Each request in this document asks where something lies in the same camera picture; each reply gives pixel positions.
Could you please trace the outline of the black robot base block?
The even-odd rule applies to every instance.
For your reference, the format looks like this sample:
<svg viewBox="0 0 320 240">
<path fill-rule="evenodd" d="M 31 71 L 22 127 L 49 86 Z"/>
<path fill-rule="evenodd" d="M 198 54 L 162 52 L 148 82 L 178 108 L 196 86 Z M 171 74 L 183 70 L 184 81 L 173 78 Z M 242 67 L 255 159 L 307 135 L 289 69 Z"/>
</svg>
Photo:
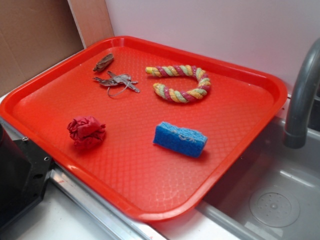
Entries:
<svg viewBox="0 0 320 240">
<path fill-rule="evenodd" d="M 30 139 L 13 140 L 0 127 L 0 230 L 44 198 L 52 157 Z"/>
</svg>

